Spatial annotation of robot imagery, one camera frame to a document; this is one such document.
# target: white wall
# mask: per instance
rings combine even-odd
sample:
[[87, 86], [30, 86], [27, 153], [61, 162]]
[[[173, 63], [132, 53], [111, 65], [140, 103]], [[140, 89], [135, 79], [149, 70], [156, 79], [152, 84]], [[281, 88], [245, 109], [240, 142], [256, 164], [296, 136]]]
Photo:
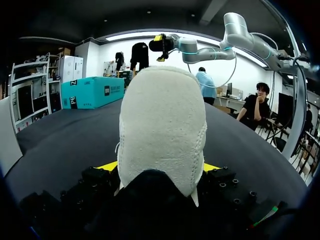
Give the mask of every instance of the white wall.
[[[294, 95], [294, 89], [292, 86], [282, 86], [282, 93], [289, 95], [289, 96], [293, 96]], [[311, 91], [307, 91], [307, 96], [308, 96], [308, 102], [316, 105], [318, 108], [320, 108], [320, 96], [311, 92]], [[318, 109], [313, 106], [310, 105], [311, 108], [311, 112], [312, 112], [312, 124], [313, 124], [313, 130], [311, 132], [311, 134], [314, 134], [315, 130], [316, 130], [316, 125], [317, 125], [317, 118], [318, 118]]]
[[82, 77], [86, 78], [87, 75], [87, 59], [88, 59], [88, 52], [89, 52], [89, 43], [86, 42], [81, 44], [75, 48], [74, 55], [83, 58], [83, 65], [82, 65]]
[[88, 55], [86, 60], [86, 75], [85, 75], [86, 78], [103, 75], [103, 72], [99, 73], [98, 71], [99, 56], [100, 56], [100, 46], [93, 42], [89, 42]]
[[[117, 52], [123, 52], [124, 61], [127, 65], [130, 65], [132, 46], [136, 43], [146, 43], [152, 39], [131, 39], [123, 40], [113, 43], [101, 45], [99, 47], [99, 60], [97, 75], [102, 76], [104, 72], [104, 62], [115, 60]], [[198, 43], [198, 49], [211, 47], [211, 45]], [[149, 65], [150, 66], [175, 66], [188, 71], [188, 66], [182, 60], [182, 54], [175, 51], [170, 54], [169, 58], [165, 62], [158, 62], [157, 58], [161, 56], [161, 52], [153, 52], [149, 50]], [[216, 60], [216, 61], [202, 61], [196, 64], [191, 64], [190, 69], [193, 74], [198, 72], [199, 67], [204, 67], [206, 72], [210, 74], [214, 80], [216, 86], [220, 86], [225, 83], [230, 77], [235, 66], [235, 60]], [[249, 94], [254, 94], [256, 85], [258, 82], [267, 83], [272, 89], [273, 72], [266, 71], [257, 64], [247, 60], [244, 57], [238, 55], [237, 66], [230, 83], [232, 87], [243, 91], [243, 97], [245, 98]], [[282, 77], [279, 74], [275, 74], [275, 89], [274, 100], [272, 110], [278, 112], [278, 98], [279, 93], [282, 92]]]

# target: cardboard box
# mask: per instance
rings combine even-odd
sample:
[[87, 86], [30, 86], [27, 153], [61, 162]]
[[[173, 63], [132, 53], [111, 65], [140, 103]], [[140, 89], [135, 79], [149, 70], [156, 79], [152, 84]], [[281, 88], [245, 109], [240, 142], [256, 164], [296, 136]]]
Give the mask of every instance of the cardboard box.
[[94, 76], [63, 83], [64, 109], [96, 109], [124, 97], [124, 80]]
[[69, 48], [60, 47], [59, 51], [60, 51], [62, 56], [70, 56], [71, 55], [71, 50]]

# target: white fabric cover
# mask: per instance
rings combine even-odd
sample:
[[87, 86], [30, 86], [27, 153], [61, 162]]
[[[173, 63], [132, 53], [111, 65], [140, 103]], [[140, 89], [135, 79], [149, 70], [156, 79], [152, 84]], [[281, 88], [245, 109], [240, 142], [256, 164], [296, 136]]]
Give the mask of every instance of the white fabric cover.
[[165, 172], [185, 196], [204, 168], [206, 111], [197, 79], [175, 67], [149, 67], [131, 81], [121, 105], [118, 172], [126, 187], [144, 170]]

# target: white cabinet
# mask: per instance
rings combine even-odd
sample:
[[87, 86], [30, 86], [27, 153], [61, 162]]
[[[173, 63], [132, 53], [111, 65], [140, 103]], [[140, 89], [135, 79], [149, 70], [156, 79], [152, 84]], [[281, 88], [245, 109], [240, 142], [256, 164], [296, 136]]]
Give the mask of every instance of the white cabinet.
[[74, 71], [73, 71], [73, 80], [82, 79], [82, 68], [83, 68], [84, 59], [82, 57], [74, 57]]
[[67, 83], [73, 80], [82, 79], [83, 68], [82, 57], [76, 56], [63, 56], [59, 63], [59, 76], [62, 83]]

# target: black table surface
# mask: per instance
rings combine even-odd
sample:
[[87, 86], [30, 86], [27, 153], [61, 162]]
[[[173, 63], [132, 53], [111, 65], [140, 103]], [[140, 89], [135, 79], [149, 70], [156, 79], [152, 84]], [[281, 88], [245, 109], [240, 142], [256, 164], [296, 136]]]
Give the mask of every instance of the black table surface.
[[[6, 176], [15, 199], [43, 190], [59, 198], [81, 178], [81, 172], [116, 161], [121, 100], [98, 109], [63, 109], [17, 134], [23, 157]], [[307, 186], [291, 164], [254, 131], [223, 111], [205, 104], [205, 162], [228, 166], [258, 201], [269, 197], [297, 208]], [[288, 217], [274, 224], [272, 233]]]

